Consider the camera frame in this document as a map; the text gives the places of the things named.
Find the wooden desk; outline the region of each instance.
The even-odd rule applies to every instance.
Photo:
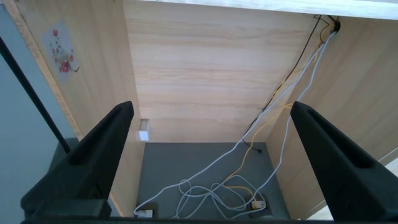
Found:
[[[136,114],[112,189],[122,215],[136,206],[140,119],[151,120],[152,142],[237,141],[297,60],[316,23],[313,14],[340,16],[342,26],[302,101],[376,159],[397,157],[398,22],[382,20],[398,19],[394,1],[3,1],[80,139],[114,105],[132,100]],[[61,18],[80,61],[62,84],[40,42]],[[320,22],[298,69],[317,48],[322,28]],[[280,102],[293,102],[308,78]],[[266,141],[274,162],[288,113],[255,139]],[[292,218],[320,208],[323,196],[293,127],[277,175]]]

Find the pink flower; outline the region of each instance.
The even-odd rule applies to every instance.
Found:
[[[68,62],[62,62],[62,71],[69,72],[69,63]]]

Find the black pole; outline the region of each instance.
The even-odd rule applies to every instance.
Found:
[[[68,154],[70,152],[70,148],[62,137],[61,132],[58,130],[57,126],[55,125],[54,121],[51,119],[49,112],[45,109],[43,103],[40,101],[40,98],[37,96],[36,92],[30,85],[28,79],[26,78],[24,72],[19,67],[18,63],[15,61],[14,57],[12,56],[11,52],[7,48],[6,44],[0,37],[0,52],[2,57],[7,62],[8,66],[11,68],[12,72],[14,72],[15,76],[17,77],[19,83],[24,87],[26,93],[29,95],[30,99],[33,101],[36,108],[39,110],[40,114],[44,118],[45,122],[50,127],[51,131],[54,133],[55,137],[57,137],[58,141],[60,142],[63,150]]]

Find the yellow cable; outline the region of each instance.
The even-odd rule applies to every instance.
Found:
[[[312,61],[311,64],[314,64],[314,63],[317,61],[317,58],[318,58],[318,54],[315,56],[315,59]],[[293,74],[293,73],[301,72],[301,71],[303,71],[303,70],[304,70],[304,68],[301,68],[300,70],[297,70],[297,71],[292,72],[292,74]],[[278,93],[279,90],[282,89],[282,87],[285,85],[285,83],[286,83],[286,81],[284,81],[284,82],[281,84],[281,86],[278,87],[278,89],[275,90],[275,92],[272,94],[272,98]],[[253,137],[252,137],[252,139],[251,139],[250,147],[247,149],[246,153],[244,154],[244,157],[243,157],[241,166],[240,166],[235,172],[233,172],[231,175],[229,175],[229,176],[228,176],[227,178],[225,178],[225,179],[229,179],[230,177],[232,177],[233,175],[235,175],[237,172],[239,172],[239,170],[242,169],[242,167],[243,167],[243,165],[244,165],[244,162],[246,161],[246,156],[248,155],[250,149],[253,147],[254,138],[256,137],[256,135],[257,135],[263,128],[265,128],[273,119],[275,119],[278,115],[280,115],[281,112],[282,112],[285,108],[292,108],[292,106],[293,106],[292,103],[289,103],[289,104],[287,104],[287,105],[283,105],[283,103],[281,103],[280,101],[278,101],[278,104],[280,104],[281,106],[283,106],[283,108],[282,108],[277,114],[275,114],[270,120],[268,120],[264,125],[262,125],[262,126],[256,131],[256,133],[254,133],[254,135],[253,135]],[[245,190],[247,190],[247,191],[251,194],[252,197],[254,196],[253,192],[252,192],[249,188],[244,187],[244,186],[225,186],[225,187],[227,187],[227,188],[229,188],[229,189],[245,189]]]
[[[225,179],[230,178],[231,176],[235,175],[237,172],[239,172],[239,170],[242,169],[242,167],[243,167],[243,165],[244,165],[244,162],[246,161],[246,156],[248,155],[250,149],[253,147],[254,138],[256,137],[256,135],[257,135],[263,128],[265,128],[273,119],[275,119],[278,115],[280,115],[281,112],[282,112],[285,108],[291,108],[291,107],[292,107],[292,104],[289,103],[289,104],[287,104],[287,105],[282,105],[282,106],[283,106],[283,108],[282,108],[277,114],[275,114],[270,120],[268,120],[264,125],[262,125],[262,126],[256,131],[256,133],[254,133],[254,135],[253,135],[253,137],[252,137],[252,139],[251,139],[251,145],[250,145],[250,147],[247,149],[247,151],[246,151],[246,153],[245,153],[245,155],[244,155],[244,157],[243,157],[241,166],[240,166],[235,172],[233,172],[231,175],[229,175],[229,176],[228,176],[227,178],[225,178]],[[227,188],[229,188],[229,189],[245,189],[245,190],[247,190],[247,191],[251,194],[252,197],[254,196],[253,192],[252,192],[250,189],[248,189],[247,187],[244,187],[244,186],[225,186],[225,187],[227,187]]]

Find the gray floor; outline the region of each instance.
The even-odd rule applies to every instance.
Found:
[[[213,162],[224,152],[230,150],[234,143],[148,143],[146,144],[144,162],[142,165],[141,181],[139,187],[138,204],[144,202],[157,194],[162,188],[176,184],[181,179],[186,179],[202,170]],[[251,150],[246,163],[239,172],[255,187],[260,186],[273,171],[271,160],[264,143],[256,143],[255,147],[263,149],[262,153]],[[241,164],[247,146],[240,144],[237,149],[226,157],[222,158],[205,173],[192,180],[193,185],[209,187],[214,182],[222,182],[230,173],[235,171]],[[241,180],[232,180],[230,185],[241,185]],[[260,191],[269,199],[269,204],[274,219],[289,219],[285,203],[280,192],[276,177]],[[248,192],[242,190],[243,197]],[[220,190],[219,195],[227,205],[239,205],[241,202],[237,196],[227,190]],[[174,187],[163,192],[153,202],[158,208],[158,218],[170,218],[175,215],[178,201],[182,194]],[[181,213],[181,216],[188,215],[200,203],[200,199],[190,199]],[[227,217],[236,212],[226,211]],[[208,198],[192,218],[196,219],[222,219],[212,199]],[[243,215],[239,219],[249,219]]]

